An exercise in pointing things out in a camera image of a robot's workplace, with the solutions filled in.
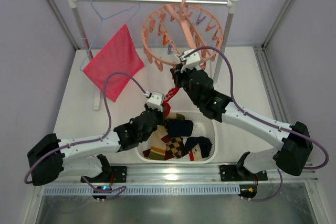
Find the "beige striped sock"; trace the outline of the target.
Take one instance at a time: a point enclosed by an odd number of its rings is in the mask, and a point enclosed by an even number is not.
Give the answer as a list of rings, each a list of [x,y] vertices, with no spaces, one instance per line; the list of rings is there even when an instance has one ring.
[[[143,155],[146,159],[163,161],[165,159],[166,143],[170,140],[167,130],[165,127],[159,125],[151,136],[151,148],[144,151]]]

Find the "red sock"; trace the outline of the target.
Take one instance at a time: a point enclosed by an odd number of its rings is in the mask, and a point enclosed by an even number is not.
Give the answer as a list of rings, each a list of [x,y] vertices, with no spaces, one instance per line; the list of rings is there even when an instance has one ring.
[[[167,94],[164,96],[163,105],[167,106],[169,101],[178,93],[178,91],[179,91],[179,88],[176,88],[176,87],[171,88],[167,92]]]

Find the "white metal clothes rack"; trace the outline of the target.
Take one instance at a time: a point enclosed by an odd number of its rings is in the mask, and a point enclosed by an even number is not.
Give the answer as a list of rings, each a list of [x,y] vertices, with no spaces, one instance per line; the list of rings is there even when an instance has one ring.
[[[208,14],[208,16],[210,16],[211,20],[214,20],[216,22],[216,25],[214,27],[218,27],[218,29],[221,29],[222,31],[222,35],[221,37],[216,37],[215,39],[217,39],[220,43],[219,43],[219,48],[220,51],[222,53],[225,52],[225,48],[226,48],[226,44],[227,44],[227,39],[228,39],[228,35],[229,35],[229,31],[232,25],[232,21],[233,21],[233,16],[234,13],[236,11],[236,7],[237,4],[239,2],[239,0],[227,0],[227,1],[200,1],[200,0],[67,0],[69,3],[69,6],[72,10],[73,16],[75,18],[77,27],[79,29],[79,33],[81,36],[81,39],[85,45],[85,49],[86,52],[88,53],[88,59],[89,61],[91,61],[93,59],[93,54],[91,51],[91,44],[89,44],[89,40],[87,38],[80,14],[79,14],[79,10],[78,10],[78,2],[115,2],[115,3],[136,3],[136,4],[165,4],[164,7],[160,7],[160,9],[165,9],[166,12],[168,12],[171,17],[173,17],[173,19],[177,20],[183,30],[183,33],[185,35],[186,41],[188,43],[188,45],[190,47],[196,47],[196,41],[194,40],[193,37],[193,33],[195,33],[198,38],[199,41],[201,41],[203,44],[205,45],[201,34],[198,32],[198,30],[196,29],[196,23],[195,25],[193,25],[193,23],[190,21],[189,19],[189,14],[187,12],[187,8],[188,7],[192,7],[194,9],[199,9],[201,12],[206,12],[205,9],[201,8],[201,7],[196,7],[196,6],[201,6],[201,5],[210,5],[210,6],[226,6],[228,8],[228,15],[227,15],[227,19],[226,19],[226,24],[225,24],[225,29],[223,30],[219,21],[217,20],[216,17],[214,17],[211,14]],[[179,13],[177,13],[175,11],[175,9],[173,8],[173,6],[178,6],[179,8]],[[190,26],[193,28],[192,31],[194,31],[193,33],[190,32],[190,27],[188,27],[188,22],[190,24]],[[158,56],[154,55],[153,53],[151,53],[149,51],[149,48],[147,47],[147,42],[145,42],[145,39],[142,39],[142,43],[143,43],[143,47],[145,53],[147,54],[147,52],[149,53],[148,59],[149,62],[151,62],[151,60],[153,60],[153,58],[155,59],[155,64],[157,65],[157,68],[162,71],[161,67],[162,64],[166,64],[166,65],[172,65],[173,63],[169,63],[164,61],[163,59],[159,58]],[[213,75],[213,80],[214,80],[214,85],[215,87],[219,86],[219,74],[221,71],[221,66],[222,66],[222,62],[223,62],[223,57],[222,56],[218,56],[217,62],[216,62],[216,67],[214,70],[214,75]],[[94,91],[94,99],[93,99],[93,110],[94,111],[98,111],[100,109],[100,98],[101,98],[101,91],[98,91],[98,89],[96,88],[96,90]]]

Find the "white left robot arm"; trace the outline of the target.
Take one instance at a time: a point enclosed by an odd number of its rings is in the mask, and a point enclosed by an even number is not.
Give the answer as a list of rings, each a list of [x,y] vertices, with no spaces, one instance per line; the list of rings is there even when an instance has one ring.
[[[47,185],[61,176],[80,176],[82,180],[102,182],[111,172],[105,153],[134,149],[146,142],[164,124],[167,108],[145,110],[129,122],[104,134],[84,138],[59,139],[55,133],[45,135],[28,153],[29,170],[25,184]]]

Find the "pink towel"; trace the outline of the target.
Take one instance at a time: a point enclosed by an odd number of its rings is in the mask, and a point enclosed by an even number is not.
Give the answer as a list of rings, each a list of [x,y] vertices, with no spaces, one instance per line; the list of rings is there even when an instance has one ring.
[[[144,68],[136,52],[128,26],[124,24],[96,56],[84,67],[85,75],[103,90],[106,78],[114,72],[134,76]]]

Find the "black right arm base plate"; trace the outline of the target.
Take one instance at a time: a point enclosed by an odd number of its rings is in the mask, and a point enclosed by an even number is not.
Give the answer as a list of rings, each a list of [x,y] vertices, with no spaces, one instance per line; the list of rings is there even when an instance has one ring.
[[[256,174],[249,172],[246,168],[236,165],[220,165],[219,174],[222,182],[242,182],[242,181],[267,181],[266,171]]]

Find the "aluminium front rail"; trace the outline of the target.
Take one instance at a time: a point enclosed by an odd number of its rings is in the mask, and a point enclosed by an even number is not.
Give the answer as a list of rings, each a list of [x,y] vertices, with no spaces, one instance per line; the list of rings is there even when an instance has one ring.
[[[273,190],[286,184],[318,182],[313,170],[305,170],[298,177],[277,170],[266,171],[267,181],[222,182],[221,164],[132,164],[127,167],[125,183],[53,183],[45,186],[44,196],[185,196],[185,195],[240,195],[253,197],[262,186]]]

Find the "pink round clip hanger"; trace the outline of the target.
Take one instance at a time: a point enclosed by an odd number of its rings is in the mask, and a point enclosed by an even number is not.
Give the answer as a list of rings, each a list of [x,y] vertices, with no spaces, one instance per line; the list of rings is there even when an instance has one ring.
[[[220,49],[224,31],[208,10],[181,0],[165,4],[152,12],[141,30],[143,52],[149,63],[162,71],[164,65],[175,67],[183,51],[203,46]]]

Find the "white perforated plastic basket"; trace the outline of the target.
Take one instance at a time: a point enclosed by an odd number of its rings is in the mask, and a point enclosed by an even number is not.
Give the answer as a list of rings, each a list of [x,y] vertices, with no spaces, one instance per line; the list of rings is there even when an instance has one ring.
[[[148,159],[144,156],[143,152],[148,151],[153,142],[153,136],[151,136],[146,142],[140,143],[135,149],[135,153],[139,159],[150,162],[150,163],[166,163],[166,164],[206,164],[211,162],[217,154],[218,151],[218,141],[215,123],[204,117],[200,112],[195,111],[176,111],[177,114],[181,114],[186,117],[187,120],[191,120],[194,123],[194,128],[191,137],[204,136],[208,137],[212,143],[212,147],[209,153],[209,157],[201,158],[198,161],[191,161],[190,158],[172,158],[167,161],[156,161],[153,159]]]

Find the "navy blue sock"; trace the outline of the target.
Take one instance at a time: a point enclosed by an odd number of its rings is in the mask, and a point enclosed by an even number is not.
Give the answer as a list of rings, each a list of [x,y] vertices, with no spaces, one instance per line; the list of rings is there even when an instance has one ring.
[[[170,137],[189,137],[192,135],[194,123],[190,120],[170,119],[165,126]]]
[[[212,143],[210,139],[200,137],[189,137],[185,143],[185,150],[190,157],[190,161],[200,161],[210,156]]]

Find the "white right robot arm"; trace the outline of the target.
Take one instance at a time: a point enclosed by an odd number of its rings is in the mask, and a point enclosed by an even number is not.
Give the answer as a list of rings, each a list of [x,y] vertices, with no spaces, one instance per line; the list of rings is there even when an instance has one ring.
[[[269,169],[301,175],[313,149],[307,140],[309,131],[305,124],[290,125],[241,111],[231,97],[214,89],[212,79],[204,70],[182,70],[179,64],[170,72],[175,86],[186,92],[206,118],[238,127],[272,146],[265,151],[245,152],[240,157],[236,170],[242,179]]]

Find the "brown argyle sock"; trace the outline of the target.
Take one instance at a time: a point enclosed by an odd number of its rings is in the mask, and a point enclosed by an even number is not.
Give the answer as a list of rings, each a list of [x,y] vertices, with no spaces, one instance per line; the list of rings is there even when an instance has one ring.
[[[165,143],[165,161],[172,158],[180,159],[188,154],[183,139],[181,137],[170,137],[165,128],[160,139]]]

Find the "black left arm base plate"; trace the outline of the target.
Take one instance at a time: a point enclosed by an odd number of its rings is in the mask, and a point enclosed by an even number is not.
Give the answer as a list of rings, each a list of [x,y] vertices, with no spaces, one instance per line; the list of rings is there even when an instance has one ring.
[[[86,179],[90,183],[125,183],[127,181],[127,167],[109,166],[104,168],[99,175],[95,177],[86,176]]]

